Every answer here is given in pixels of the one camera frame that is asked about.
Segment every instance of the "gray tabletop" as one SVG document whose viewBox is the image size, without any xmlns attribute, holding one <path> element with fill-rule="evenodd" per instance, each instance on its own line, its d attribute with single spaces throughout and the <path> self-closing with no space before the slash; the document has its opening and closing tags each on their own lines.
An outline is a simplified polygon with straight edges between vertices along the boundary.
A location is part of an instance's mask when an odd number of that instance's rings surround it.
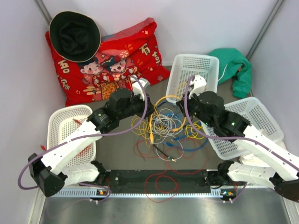
<svg viewBox="0 0 299 224">
<path fill-rule="evenodd" d="M 168 80 L 160 82 L 154 86 L 147 88 L 147 93 L 150 96 L 151 102 L 154 104 L 161 97 L 165 96 Z M 225 83 L 218 86 L 217 93 L 219 96 L 224 98 L 224 103 L 230 103 L 238 98 L 232 96 L 232 83 L 233 80 L 228 80 Z M 90 106 L 93 110 L 102 107 L 105 104 L 104 101 L 97 101 L 88 103 L 86 105 Z M 131 127 L 132 117 L 124 119 L 120 122 L 120 126 L 114 130 L 114 132 L 126 130 Z M 97 156 L 96 160 L 103 163 L 105 169 L 165 169 L 166 163 L 159 158 L 144 159 L 138 157 L 134 154 L 133 147 L 138 141 L 139 136 L 133 132 L 127 134 L 115 136 L 115 137 L 105 137 L 96 142 Z M 193 143 L 191 141 L 187 142 L 191 147 Z M 209 151 L 209 160 L 206 164 L 207 169 L 216 169 L 218 164 L 222 160 L 217 156 L 216 152 L 213 150 L 212 146 L 208 142 L 206 148 Z M 139 150 L 142 153 L 147 153 L 149 148 L 145 143 L 140 143 Z M 171 167 L 174 169 L 199 169 L 203 166 L 207 152 L 206 149 L 201 149 L 196 152 L 196 154 L 190 159 L 181 158 L 177 162 L 171 162 Z M 173 158 L 178 157 L 178 152 L 175 148 L 170 149 L 169 156 Z M 184 156 L 188 157 L 192 155 L 192 152 L 185 152 Z"/>
</svg>

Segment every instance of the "black hat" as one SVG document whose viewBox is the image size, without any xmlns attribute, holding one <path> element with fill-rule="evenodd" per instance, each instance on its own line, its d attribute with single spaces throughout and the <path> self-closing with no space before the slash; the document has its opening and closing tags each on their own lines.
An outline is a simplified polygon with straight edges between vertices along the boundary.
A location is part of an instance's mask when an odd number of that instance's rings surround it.
<svg viewBox="0 0 299 224">
<path fill-rule="evenodd" d="M 80 13 L 58 13 L 51 21 L 49 33 L 56 52 L 69 61 L 88 61 L 100 48 L 97 24 Z"/>
</svg>

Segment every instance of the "perforated basket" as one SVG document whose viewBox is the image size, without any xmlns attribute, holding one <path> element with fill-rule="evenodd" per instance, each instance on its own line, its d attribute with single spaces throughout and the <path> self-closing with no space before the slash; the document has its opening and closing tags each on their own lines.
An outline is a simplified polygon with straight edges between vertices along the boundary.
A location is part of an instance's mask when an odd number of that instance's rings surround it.
<svg viewBox="0 0 299 224">
<path fill-rule="evenodd" d="M 167 85 L 166 96 L 175 95 L 183 97 L 185 84 L 191 75 L 201 75 L 206 80 L 204 91 L 217 92 L 219 73 L 219 60 L 207 55 L 179 54 L 174 58 L 171 73 Z M 170 103 L 176 103 L 178 99 L 167 98 Z"/>
<path fill-rule="evenodd" d="M 240 99 L 225 105 L 228 111 L 236 112 L 248 119 L 263 135 L 274 142 L 279 142 L 284 138 L 284 133 L 278 123 L 269 113 L 267 108 L 255 97 Z M 203 124 L 205 132 L 216 136 L 212 128 Z M 223 160 L 230 160 L 235 157 L 249 154 L 246 149 L 238 147 L 234 143 L 222 140 L 209 139 L 217 155 Z"/>
<path fill-rule="evenodd" d="M 92 114 L 92 112 L 92 109 L 86 105 L 69 106 L 54 112 L 51 115 L 48 124 L 47 149 L 61 143 L 80 126 L 74 119 L 83 122 L 90 114 Z M 95 142 L 93 142 L 81 153 L 71 159 L 67 166 L 71 167 L 91 162 L 95 159 L 95 155 L 96 146 Z"/>
</svg>

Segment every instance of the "cushion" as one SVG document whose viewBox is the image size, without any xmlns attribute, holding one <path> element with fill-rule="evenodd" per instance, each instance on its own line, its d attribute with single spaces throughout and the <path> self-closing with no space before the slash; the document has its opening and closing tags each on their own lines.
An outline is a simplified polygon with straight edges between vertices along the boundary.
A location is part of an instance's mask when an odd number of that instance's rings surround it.
<svg viewBox="0 0 299 224">
<path fill-rule="evenodd" d="M 156 27 L 154 19 L 147 18 L 119 33 L 103 37 L 95 57 L 84 63 L 59 56 L 47 32 L 57 77 L 67 96 L 65 106 L 108 99 L 119 87 L 132 90 L 131 75 L 143 77 L 151 85 L 167 79 L 170 72 L 162 66 L 154 35 Z"/>
</svg>

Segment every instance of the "green hoodie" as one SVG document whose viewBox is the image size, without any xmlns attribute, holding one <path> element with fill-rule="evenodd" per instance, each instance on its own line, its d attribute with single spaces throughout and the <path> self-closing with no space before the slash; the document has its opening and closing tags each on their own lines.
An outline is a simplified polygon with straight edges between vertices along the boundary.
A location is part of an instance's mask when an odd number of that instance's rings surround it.
<svg viewBox="0 0 299 224">
<path fill-rule="evenodd" d="M 234 81 L 233 95 L 245 98 L 252 86 L 251 63 L 234 48 L 215 49 L 209 56 L 217 57 L 220 61 L 218 85 L 236 76 L 238 80 Z"/>
</svg>

